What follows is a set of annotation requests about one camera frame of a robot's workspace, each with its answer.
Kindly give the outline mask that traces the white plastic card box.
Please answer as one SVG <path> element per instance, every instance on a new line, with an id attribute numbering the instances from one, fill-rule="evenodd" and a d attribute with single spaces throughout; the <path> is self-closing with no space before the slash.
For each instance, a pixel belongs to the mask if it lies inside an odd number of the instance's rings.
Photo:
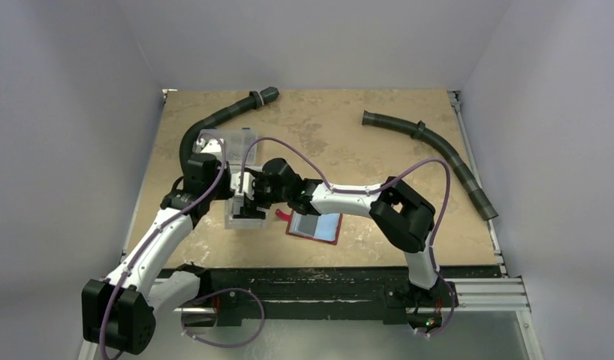
<path id="1" fill-rule="evenodd" d="M 224 207 L 224 226 L 228 230 L 261 230 L 266 227 L 269 206 L 262 205 L 254 198 L 254 176 L 252 198 L 228 199 Z"/>

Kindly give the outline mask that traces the red leather card holder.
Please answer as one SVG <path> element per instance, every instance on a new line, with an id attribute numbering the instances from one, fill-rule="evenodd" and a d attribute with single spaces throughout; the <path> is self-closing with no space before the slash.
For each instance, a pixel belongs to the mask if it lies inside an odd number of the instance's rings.
<path id="1" fill-rule="evenodd" d="M 295 211 L 286 213 L 276 209 L 275 216 L 287 223 L 285 233 L 289 236 L 329 245 L 338 243 L 342 214 L 300 215 Z"/>

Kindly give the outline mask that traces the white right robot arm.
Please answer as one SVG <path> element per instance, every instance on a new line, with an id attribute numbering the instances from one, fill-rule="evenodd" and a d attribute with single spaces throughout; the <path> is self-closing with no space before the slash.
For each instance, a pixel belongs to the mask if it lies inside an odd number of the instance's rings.
<path id="1" fill-rule="evenodd" d="M 415 191 L 404 177 L 425 165 L 416 163 L 383 183 L 342 185 L 325 176 L 303 178 L 280 157 L 269 160 L 262 170 L 242 168 L 243 178 L 235 189 L 243 197 L 241 215 L 262 217 L 271 205 L 285 203 L 301 215 L 341 214 L 368 218 L 375 222 L 389 243 L 405 255 L 412 299 L 428 305 L 440 293 L 440 268 L 434 243 L 450 197 L 450 174 L 445 174 L 442 205 L 435 208 Z"/>

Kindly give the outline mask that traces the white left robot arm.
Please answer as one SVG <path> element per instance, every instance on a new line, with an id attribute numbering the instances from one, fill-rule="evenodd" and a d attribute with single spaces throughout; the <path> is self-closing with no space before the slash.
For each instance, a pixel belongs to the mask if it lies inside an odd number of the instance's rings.
<path id="1" fill-rule="evenodd" d="M 97 344 L 102 359 L 141 354 L 161 311 L 186 301 L 195 307 L 210 302 L 211 284 L 195 274 L 177 271 L 161 285 L 155 280 L 211 202 L 232 194 L 224 151 L 192 154 L 135 249 L 111 273 L 86 283 L 81 292 L 83 338 Z"/>

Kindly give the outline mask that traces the clear plastic screw box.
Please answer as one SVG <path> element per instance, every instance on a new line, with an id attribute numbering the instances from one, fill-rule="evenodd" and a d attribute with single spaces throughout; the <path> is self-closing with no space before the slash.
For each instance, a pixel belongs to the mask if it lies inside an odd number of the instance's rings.
<path id="1" fill-rule="evenodd" d="M 202 136 L 205 140 L 211 140 L 209 134 L 212 134 L 226 142 L 227 161 L 231 166 L 240 165 L 248 147 L 258 139 L 258 132 L 249 127 L 232 130 L 208 129 L 204 132 L 207 133 Z"/>

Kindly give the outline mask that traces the aluminium frame rail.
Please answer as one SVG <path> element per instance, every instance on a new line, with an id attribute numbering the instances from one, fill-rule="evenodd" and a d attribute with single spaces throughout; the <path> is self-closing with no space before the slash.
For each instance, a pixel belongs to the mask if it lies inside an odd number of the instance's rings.
<path id="1" fill-rule="evenodd" d="M 464 148 L 468 156 L 469 168 L 475 178 L 475 181 L 482 188 L 483 186 L 480 180 L 480 175 L 462 117 L 462 102 L 459 99 L 459 94 L 459 91 L 447 92 L 447 96 L 459 126 Z M 530 304 L 522 279 L 520 277 L 511 279 L 508 276 L 503 253 L 500 249 L 500 244 L 498 242 L 498 237 L 492 219 L 486 220 L 485 224 L 489 231 L 493 255 L 497 262 L 497 266 L 500 269 L 501 278 L 487 280 L 484 283 L 479 284 L 464 283 L 462 285 L 463 288 L 470 289 L 472 287 L 474 291 L 471 292 L 469 290 L 463 294 L 459 294 L 461 298 L 464 298 L 465 302 L 461 305 L 461 307 L 466 308 L 470 304 L 473 304 L 475 307 L 488 308 L 490 311 L 530 311 Z"/>

